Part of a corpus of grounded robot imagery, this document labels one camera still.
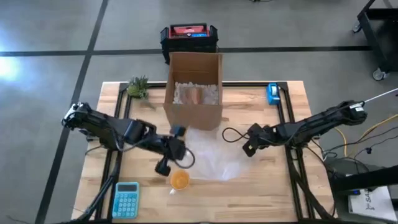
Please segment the succulent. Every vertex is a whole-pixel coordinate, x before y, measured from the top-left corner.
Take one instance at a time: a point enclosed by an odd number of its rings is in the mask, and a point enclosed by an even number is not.
[[[147,98],[148,78],[144,76],[132,77],[127,88],[127,93],[134,98]]]

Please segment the blue calculator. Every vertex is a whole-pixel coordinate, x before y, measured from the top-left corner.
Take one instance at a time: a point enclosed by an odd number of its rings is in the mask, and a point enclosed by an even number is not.
[[[139,201],[139,184],[137,182],[119,182],[113,201],[113,218],[136,218]]]

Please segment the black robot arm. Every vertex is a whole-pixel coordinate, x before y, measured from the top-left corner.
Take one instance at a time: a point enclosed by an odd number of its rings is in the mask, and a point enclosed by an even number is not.
[[[125,152],[139,147],[163,155],[155,171],[164,176],[170,173],[167,161],[182,160],[188,150],[185,143],[178,139],[185,133],[183,127],[172,128],[170,132],[173,135],[158,135],[153,124],[138,119],[114,118],[91,109],[87,103],[72,105],[62,124],[71,130],[79,128],[87,136],[98,137],[104,148],[109,150]],[[125,148],[125,142],[132,146]]]
[[[245,153],[252,157],[257,149],[268,146],[288,144],[303,147],[314,136],[325,134],[339,125],[357,125],[365,121],[367,113],[363,110],[363,102],[344,101],[324,112],[295,123],[284,123],[275,126],[260,127],[253,124],[247,135],[249,140],[243,146]]]

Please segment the plastic cup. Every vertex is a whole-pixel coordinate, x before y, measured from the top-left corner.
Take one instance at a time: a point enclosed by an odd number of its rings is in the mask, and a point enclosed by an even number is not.
[[[182,190],[189,184],[189,174],[185,170],[177,170],[172,174],[170,183],[175,190]]]

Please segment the wooden table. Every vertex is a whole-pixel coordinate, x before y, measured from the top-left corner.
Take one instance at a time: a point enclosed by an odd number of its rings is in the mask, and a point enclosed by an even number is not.
[[[288,85],[295,119],[309,117],[311,111],[303,82],[289,81]],[[118,82],[104,82],[97,110],[113,116],[118,90]],[[157,109],[154,111],[147,104],[134,100],[129,117],[155,124],[158,133],[167,134],[170,126],[162,105],[164,94],[164,89],[149,90],[149,101]],[[253,123],[259,123],[261,126],[280,123],[276,107],[267,103],[265,88],[224,88],[221,126],[232,126],[244,133]],[[229,135],[230,139],[236,137],[235,133]],[[243,143],[242,140],[235,144],[241,146]],[[97,145],[97,142],[93,142],[88,147]],[[310,147],[320,154],[315,145]],[[104,149],[98,149],[86,156],[73,218],[79,216],[81,212],[78,210],[84,210],[98,193],[105,156]],[[325,168],[310,151],[304,150],[303,156],[311,191],[325,209],[331,211],[333,197]],[[139,213],[135,220],[113,222],[297,221],[285,150],[282,146],[258,150],[251,158],[250,169],[237,178],[225,182],[193,179],[186,190],[173,195],[169,194],[172,189],[170,177],[162,177],[154,171],[159,159],[160,155],[140,149],[131,150],[123,155],[119,181],[140,183]],[[177,170],[175,166],[171,166],[172,172]],[[301,190],[300,200],[306,213]],[[107,214],[108,202],[109,192],[104,201],[104,217]]]

